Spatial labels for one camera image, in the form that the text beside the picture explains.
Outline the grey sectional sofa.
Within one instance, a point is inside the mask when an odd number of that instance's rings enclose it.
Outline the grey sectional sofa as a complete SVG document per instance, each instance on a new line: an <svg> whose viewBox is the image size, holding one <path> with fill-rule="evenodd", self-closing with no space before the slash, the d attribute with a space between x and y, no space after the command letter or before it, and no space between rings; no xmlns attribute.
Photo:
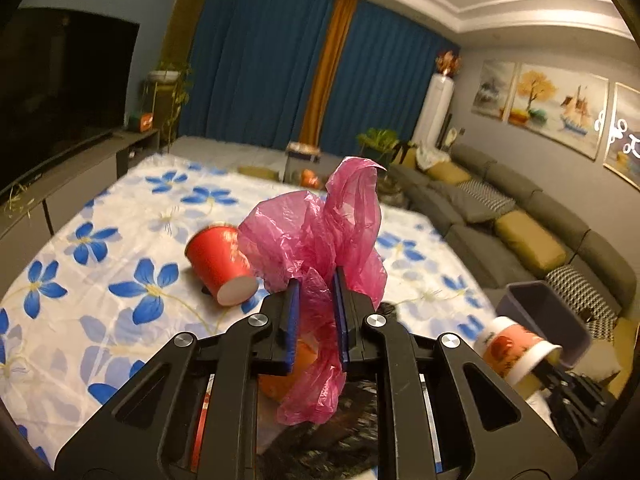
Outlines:
<svg viewBox="0 0 640 480"><path fill-rule="evenodd" d="M546 281L587 323L613 337L638 280L631 265L577 214L529 178L469 145L424 156L396 148L388 174L484 289Z"/></svg>

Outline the orange curtain strip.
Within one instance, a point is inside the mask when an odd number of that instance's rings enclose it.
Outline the orange curtain strip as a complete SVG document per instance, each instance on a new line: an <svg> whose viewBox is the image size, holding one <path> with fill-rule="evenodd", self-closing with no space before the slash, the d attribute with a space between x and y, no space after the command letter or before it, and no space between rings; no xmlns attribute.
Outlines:
<svg viewBox="0 0 640 480"><path fill-rule="evenodd" d="M333 3L299 135L300 143L314 148L320 146L323 118L358 1L334 0Z"/></svg>

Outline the orange toy figure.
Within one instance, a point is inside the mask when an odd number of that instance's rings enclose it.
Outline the orange toy figure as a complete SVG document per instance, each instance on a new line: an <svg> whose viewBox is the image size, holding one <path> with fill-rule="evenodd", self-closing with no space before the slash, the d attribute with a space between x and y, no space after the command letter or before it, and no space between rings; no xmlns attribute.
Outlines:
<svg viewBox="0 0 640 480"><path fill-rule="evenodd" d="M311 169L302 170L300 173L300 185L303 188L311 188L312 190L320 190L322 188L321 180Z"/></svg>

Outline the grey cushion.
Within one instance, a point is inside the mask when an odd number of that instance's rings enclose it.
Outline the grey cushion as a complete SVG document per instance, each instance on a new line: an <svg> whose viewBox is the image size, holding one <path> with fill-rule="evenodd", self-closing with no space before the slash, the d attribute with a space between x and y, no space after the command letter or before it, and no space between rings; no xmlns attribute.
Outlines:
<svg viewBox="0 0 640 480"><path fill-rule="evenodd" d="M466 223L480 224L499 218L497 211L490 209L462 188L442 181L433 181L430 188L444 196Z"/></svg>

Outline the grey TV cabinet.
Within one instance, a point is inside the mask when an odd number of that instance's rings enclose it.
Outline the grey TV cabinet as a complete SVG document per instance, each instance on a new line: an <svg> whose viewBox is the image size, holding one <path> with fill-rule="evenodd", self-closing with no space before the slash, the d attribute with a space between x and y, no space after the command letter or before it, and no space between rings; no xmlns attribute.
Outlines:
<svg viewBox="0 0 640 480"><path fill-rule="evenodd" d="M41 248L85 204L146 156L160 132L116 131L36 175L1 205L1 290L6 292Z"/></svg>

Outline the pink plastic bag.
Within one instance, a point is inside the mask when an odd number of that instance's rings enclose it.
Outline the pink plastic bag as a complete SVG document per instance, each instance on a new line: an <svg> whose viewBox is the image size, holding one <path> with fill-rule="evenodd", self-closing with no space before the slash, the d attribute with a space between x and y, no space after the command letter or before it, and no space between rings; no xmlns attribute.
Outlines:
<svg viewBox="0 0 640 480"><path fill-rule="evenodd" d="M293 426L320 425L336 411L346 382L338 358L332 278L343 269L349 289L379 304L387 280L375 249L382 214L376 181L380 165L346 157L331 174L326 196L295 191L259 203L239 226L239 246L268 292L302 285L299 335L317 357L296 379L277 411Z"/></svg>

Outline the yellow cushion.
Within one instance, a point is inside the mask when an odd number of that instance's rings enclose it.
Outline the yellow cushion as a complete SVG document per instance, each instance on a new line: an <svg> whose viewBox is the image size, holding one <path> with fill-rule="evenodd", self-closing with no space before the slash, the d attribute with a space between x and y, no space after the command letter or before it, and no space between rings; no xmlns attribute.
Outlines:
<svg viewBox="0 0 640 480"><path fill-rule="evenodd" d="M554 234L519 209L498 218L494 230L536 278L545 278L552 270L569 263L574 256L574 252Z"/></svg>
<svg viewBox="0 0 640 480"><path fill-rule="evenodd" d="M473 177L454 162L438 162L431 166L426 174L434 180L451 185L459 185L472 180Z"/></svg>

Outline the white standing air conditioner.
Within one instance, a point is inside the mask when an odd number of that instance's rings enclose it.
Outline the white standing air conditioner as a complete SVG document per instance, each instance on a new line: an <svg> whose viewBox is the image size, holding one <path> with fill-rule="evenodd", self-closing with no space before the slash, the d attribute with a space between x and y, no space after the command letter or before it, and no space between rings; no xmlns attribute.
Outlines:
<svg viewBox="0 0 640 480"><path fill-rule="evenodd" d="M411 141L419 146L434 148L448 113L454 94L454 81L442 74L434 74L425 95Z"/></svg>

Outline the red white plastic bag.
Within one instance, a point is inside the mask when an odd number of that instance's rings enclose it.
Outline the red white plastic bag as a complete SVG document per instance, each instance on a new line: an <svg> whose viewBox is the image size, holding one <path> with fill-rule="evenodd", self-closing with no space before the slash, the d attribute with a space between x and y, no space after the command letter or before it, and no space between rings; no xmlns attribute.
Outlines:
<svg viewBox="0 0 640 480"><path fill-rule="evenodd" d="M277 422L285 393L316 359L314 348L300 340L292 374L258 378L258 479L351 479L378 466L374 382L346 384L336 412L323 425L301 422L285 426Z"/></svg>

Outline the small left painting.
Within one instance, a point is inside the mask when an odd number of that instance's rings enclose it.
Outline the small left painting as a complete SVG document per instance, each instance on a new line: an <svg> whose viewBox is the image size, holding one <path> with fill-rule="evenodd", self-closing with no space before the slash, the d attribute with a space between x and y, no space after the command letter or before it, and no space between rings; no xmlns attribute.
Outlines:
<svg viewBox="0 0 640 480"><path fill-rule="evenodd" d="M506 111L516 64L486 60L480 70L480 84L472 103L472 112L501 120Z"/></svg>

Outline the white cloth on sofa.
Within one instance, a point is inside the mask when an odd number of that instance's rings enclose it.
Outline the white cloth on sofa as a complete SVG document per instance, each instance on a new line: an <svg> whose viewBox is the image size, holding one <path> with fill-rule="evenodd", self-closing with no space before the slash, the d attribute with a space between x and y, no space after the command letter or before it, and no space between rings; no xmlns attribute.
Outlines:
<svg viewBox="0 0 640 480"><path fill-rule="evenodd" d="M416 166L421 171L427 171L441 162L449 161L449 154L437 148L425 144L419 144L416 147Z"/></svg>

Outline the blue curtain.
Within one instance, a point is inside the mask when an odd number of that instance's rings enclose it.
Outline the blue curtain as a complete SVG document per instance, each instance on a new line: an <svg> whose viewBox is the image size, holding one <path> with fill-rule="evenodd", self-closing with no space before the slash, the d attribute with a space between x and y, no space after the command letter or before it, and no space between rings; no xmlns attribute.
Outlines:
<svg viewBox="0 0 640 480"><path fill-rule="evenodd" d="M299 141L334 0L206 0L191 50L182 136L285 148ZM324 115L320 146L358 152L357 136L390 129L408 140L440 52L459 46L359 0Z"/></svg>

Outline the artificial flower bouquet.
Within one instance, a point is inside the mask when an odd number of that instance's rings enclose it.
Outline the artificial flower bouquet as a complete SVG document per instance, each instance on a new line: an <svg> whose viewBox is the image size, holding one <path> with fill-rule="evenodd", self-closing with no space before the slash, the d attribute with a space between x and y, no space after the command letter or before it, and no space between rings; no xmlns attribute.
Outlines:
<svg viewBox="0 0 640 480"><path fill-rule="evenodd" d="M440 52L435 60L436 72L439 73L439 75L450 78L454 78L454 76L457 75L457 72L460 70L460 64L460 56L454 53L453 50Z"/></svg>

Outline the hanging plant on shelf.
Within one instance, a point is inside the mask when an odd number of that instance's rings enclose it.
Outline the hanging plant on shelf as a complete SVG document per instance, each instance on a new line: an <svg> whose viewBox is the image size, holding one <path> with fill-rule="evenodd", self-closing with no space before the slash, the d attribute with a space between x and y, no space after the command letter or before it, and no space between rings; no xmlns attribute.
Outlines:
<svg viewBox="0 0 640 480"><path fill-rule="evenodd" d="M142 112L153 116L152 126L158 130L162 150L168 151L176 140L191 87L192 68L187 62L160 61L142 82Z"/></svg>

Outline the blue flower tablecloth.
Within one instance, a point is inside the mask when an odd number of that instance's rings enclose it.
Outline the blue flower tablecloth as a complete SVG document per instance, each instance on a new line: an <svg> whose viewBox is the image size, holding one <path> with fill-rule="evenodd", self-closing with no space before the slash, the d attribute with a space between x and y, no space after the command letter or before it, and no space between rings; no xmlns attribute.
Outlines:
<svg viewBox="0 0 640 480"><path fill-rule="evenodd" d="M1 397L40 460L180 332L223 333L267 296L228 308L203 292L184 251L206 226L238 226L259 204L302 228L333 214L359 245L357 289L398 309L410 332L473 341L495 315L475 278L413 212L383 206L373 165L341 162L324 193L155 155L45 244L1 303Z"/></svg>

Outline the white orange paper cup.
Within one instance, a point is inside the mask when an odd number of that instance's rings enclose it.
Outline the white orange paper cup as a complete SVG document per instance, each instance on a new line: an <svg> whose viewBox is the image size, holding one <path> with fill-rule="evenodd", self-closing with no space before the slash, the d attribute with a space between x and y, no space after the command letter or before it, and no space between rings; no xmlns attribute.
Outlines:
<svg viewBox="0 0 640 480"><path fill-rule="evenodd" d="M542 361L559 362L562 347L531 332L507 316L494 318L476 337L474 350L515 388Z"/></svg>

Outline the potted green plant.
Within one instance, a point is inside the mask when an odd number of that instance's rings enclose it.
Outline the potted green plant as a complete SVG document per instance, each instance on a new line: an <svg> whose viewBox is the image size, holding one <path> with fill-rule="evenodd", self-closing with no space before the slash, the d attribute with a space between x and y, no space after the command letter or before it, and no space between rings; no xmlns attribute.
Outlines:
<svg viewBox="0 0 640 480"><path fill-rule="evenodd" d="M399 142L398 133L390 129L369 128L357 136L359 156L374 160L387 167L395 157Z"/></svg>

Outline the black white patterned cushion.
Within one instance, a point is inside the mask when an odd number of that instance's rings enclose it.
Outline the black white patterned cushion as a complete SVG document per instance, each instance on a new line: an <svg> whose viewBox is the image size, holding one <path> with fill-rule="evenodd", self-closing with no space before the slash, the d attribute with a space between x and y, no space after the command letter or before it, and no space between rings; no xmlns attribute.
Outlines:
<svg viewBox="0 0 640 480"><path fill-rule="evenodd" d="M516 208L515 200L499 192L490 184L481 180L469 180L458 185L462 191L474 197L498 217L508 214Z"/></svg>

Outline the red paper cup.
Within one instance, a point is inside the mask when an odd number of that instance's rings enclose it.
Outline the red paper cup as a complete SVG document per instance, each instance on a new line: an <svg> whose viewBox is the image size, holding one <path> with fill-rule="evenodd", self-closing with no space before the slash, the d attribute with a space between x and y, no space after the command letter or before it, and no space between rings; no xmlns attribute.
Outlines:
<svg viewBox="0 0 640 480"><path fill-rule="evenodd" d="M221 223L201 229L186 244L184 255L221 307L242 304L257 292L258 281L241 252L235 226Z"/></svg>

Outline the sailboat tree painting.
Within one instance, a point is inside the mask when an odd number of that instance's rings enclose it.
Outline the sailboat tree painting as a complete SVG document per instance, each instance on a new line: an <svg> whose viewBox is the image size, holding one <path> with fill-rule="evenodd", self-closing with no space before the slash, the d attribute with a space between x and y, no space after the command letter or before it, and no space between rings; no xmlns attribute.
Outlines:
<svg viewBox="0 0 640 480"><path fill-rule="evenodd" d="M608 107L608 80L590 73L522 64L508 123L596 158Z"/></svg>

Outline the orange glowing clock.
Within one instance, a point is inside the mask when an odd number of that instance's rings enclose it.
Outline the orange glowing clock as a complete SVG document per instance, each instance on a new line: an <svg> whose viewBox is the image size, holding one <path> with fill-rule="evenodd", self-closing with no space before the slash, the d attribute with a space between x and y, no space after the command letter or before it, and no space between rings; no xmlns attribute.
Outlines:
<svg viewBox="0 0 640 480"><path fill-rule="evenodd" d="M128 118L127 129L131 132L144 133L153 128L154 115L152 113L137 112Z"/></svg>

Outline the right framed painting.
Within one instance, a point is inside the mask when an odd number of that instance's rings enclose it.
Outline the right framed painting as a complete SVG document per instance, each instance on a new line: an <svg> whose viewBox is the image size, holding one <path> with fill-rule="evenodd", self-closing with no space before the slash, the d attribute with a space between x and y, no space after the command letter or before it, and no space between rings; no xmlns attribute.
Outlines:
<svg viewBox="0 0 640 480"><path fill-rule="evenodd" d="M603 166L640 188L640 93L616 82Z"/></svg>

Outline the yellow cushion far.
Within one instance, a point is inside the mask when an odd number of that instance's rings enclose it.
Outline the yellow cushion far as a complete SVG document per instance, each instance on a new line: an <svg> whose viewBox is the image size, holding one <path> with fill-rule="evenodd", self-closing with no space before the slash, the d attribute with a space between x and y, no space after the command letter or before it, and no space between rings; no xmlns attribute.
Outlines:
<svg viewBox="0 0 640 480"><path fill-rule="evenodd" d="M431 166L426 174L434 180L451 185L459 185L472 180L473 177L454 162L438 162Z"/></svg>

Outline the grey trash bin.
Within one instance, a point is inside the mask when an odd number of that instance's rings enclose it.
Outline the grey trash bin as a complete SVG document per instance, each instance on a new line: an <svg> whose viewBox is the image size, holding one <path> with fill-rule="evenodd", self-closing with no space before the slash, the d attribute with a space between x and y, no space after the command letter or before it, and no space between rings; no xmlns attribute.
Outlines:
<svg viewBox="0 0 640 480"><path fill-rule="evenodd" d="M591 346L586 324L546 282L509 284L496 312L558 344L564 370L573 368Z"/></svg>

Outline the black jacket on sofa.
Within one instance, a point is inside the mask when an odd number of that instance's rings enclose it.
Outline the black jacket on sofa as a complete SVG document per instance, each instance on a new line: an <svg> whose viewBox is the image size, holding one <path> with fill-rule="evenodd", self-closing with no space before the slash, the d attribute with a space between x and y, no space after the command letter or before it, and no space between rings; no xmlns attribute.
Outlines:
<svg viewBox="0 0 640 480"><path fill-rule="evenodd" d="M396 155L393 160L394 165L408 167L410 169L416 168L416 152L418 147L416 144L408 141L401 142L397 145Z"/></svg>

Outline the black television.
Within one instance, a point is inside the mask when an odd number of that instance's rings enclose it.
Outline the black television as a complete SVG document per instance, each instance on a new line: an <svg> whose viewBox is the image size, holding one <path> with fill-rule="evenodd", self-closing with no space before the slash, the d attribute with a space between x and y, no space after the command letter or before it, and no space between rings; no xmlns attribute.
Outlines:
<svg viewBox="0 0 640 480"><path fill-rule="evenodd" d="M1 189L121 127L139 24L21 8L1 32Z"/></svg>

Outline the yellow cushion near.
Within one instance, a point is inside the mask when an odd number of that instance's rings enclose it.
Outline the yellow cushion near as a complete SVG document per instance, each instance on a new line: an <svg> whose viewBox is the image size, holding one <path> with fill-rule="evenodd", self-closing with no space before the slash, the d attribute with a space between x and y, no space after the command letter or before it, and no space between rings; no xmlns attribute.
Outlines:
<svg viewBox="0 0 640 480"><path fill-rule="evenodd" d="M569 263L574 256L574 252L554 234L519 209L498 218L494 230L536 278L545 278L552 270Z"/></svg>

